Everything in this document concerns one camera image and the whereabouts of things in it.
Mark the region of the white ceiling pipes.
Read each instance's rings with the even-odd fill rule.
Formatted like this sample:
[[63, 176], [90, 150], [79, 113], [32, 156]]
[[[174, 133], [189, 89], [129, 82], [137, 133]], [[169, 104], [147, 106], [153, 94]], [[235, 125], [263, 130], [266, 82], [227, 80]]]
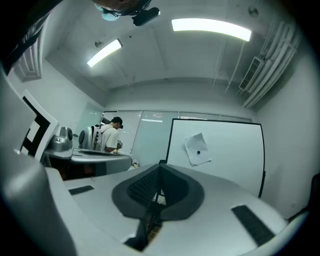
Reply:
[[295, 22], [281, 22], [272, 44], [265, 55], [264, 66], [251, 83], [243, 107], [252, 108], [275, 85], [293, 59], [301, 40], [301, 31]]

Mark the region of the person's black top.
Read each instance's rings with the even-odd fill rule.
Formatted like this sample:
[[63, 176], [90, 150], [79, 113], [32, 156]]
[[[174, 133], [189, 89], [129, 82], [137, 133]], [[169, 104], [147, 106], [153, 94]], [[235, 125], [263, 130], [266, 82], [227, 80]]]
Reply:
[[0, 63], [8, 74], [40, 36], [51, 11], [63, 0], [0, 0]]

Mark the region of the white ceiling light panel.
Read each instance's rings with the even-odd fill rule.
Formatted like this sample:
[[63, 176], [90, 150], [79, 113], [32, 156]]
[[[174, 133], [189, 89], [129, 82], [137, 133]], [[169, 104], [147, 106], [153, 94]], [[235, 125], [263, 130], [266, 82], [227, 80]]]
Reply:
[[95, 66], [98, 62], [109, 56], [110, 54], [116, 52], [117, 50], [122, 48], [122, 43], [119, 39], [115, 39], [107, 46], [102, 48], [99, 52], [97, 52], [88, 62], [87, 65], [89, 67]]
[[252, 31], [242, 26], [206, 18], [178, 18], [171, 21], [175, 32], [204, 31], [228, 35], [249, 42]]

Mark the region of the light blue face mask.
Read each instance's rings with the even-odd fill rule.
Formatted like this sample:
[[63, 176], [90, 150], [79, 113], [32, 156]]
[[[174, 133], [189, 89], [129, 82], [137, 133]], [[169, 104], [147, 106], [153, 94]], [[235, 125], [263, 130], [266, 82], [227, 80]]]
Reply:
[[118, 11], [118, 4], [101, 5], [102, 18], [106, 21], [116, 21], [122, 14]]

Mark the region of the black framed whiteboard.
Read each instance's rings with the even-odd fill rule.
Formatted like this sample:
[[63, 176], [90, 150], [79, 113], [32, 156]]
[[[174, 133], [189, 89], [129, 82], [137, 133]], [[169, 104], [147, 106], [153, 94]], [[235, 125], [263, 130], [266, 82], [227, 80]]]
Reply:
[[[201, 134], [208, 161], [190, 162], [186, 140]], [[260, 198], [265, 182], [265, 143], [259, 123], [177, 119], [171, 123], [166, 162], [230, 180]]]

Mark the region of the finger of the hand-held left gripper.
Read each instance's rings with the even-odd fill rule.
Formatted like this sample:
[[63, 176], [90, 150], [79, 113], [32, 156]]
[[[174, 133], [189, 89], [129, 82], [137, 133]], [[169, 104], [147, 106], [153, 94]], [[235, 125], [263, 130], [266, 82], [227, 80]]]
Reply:
[[72, 163], [84, 166], [85, 171], [95, 176], [106, 176], [129, 170], [132, 158], [107, 152], [76, 152], [72, 154]]

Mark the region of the white air vent grille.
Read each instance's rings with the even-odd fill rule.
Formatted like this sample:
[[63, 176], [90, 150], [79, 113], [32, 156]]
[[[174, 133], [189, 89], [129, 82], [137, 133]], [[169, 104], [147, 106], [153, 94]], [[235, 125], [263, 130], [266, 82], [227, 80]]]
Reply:
[[239, 85], [239, 89], [242, 91], [248, 91], [252, 86], [253, 82], [256, 80], [257, 76], [260, 74], [263, 69], [265, 62], [258, 57], [254, 57], [248, 71], [246, 72], [243, 80]]

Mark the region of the white paper sheet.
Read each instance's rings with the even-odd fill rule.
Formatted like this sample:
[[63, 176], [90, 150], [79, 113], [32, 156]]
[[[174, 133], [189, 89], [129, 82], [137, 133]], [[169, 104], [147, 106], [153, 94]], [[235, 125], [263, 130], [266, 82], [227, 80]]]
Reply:
[[199, 166], [212, 160], [202, 133], [187, 137], [184, 146], [192, 166]]

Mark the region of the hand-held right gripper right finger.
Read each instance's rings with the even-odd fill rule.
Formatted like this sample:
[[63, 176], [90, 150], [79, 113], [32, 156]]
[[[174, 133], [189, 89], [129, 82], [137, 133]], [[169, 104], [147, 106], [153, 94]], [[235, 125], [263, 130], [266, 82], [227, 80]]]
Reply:
[[274, 235], [288, 225], [273, 207], [230, 180], [181, 166], [175, 169], [202, 185], [204, 200], [189, 218], [163, 222], [143, 251], [148, 256], [240, 256], [256, 249], [232, 212], [237, 206], [246, 205]]

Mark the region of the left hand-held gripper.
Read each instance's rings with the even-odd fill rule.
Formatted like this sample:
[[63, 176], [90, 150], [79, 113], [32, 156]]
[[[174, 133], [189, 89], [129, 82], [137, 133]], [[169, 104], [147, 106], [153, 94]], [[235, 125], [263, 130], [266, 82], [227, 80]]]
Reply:
[[[19, 96], [7, 76], [3, 76], [3, 153], [25, 154], [39, 162], [54, 135], [58, 121], [25, 91]], [[126, 154], [73, 148], [73, 153], [91, 156], [125, 156]]]

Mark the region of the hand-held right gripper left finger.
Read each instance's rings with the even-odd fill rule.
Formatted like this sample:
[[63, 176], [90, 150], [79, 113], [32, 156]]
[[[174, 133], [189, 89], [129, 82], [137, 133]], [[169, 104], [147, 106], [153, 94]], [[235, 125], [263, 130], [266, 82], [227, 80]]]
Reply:
[[147, 168], [152, 166], [152, 164], [148, 164], [123, 172], [92, 178], [66, 180], [63, 183], [68, 190], [92, 186], [92, 190], [73, 195], [72, 198], [96, 227], [124, 243], [129, 238], [136, 236], [139, 220], [125, 217], [118, 210], [112, 200], [112, 191], [119, 183], [146, 171]]

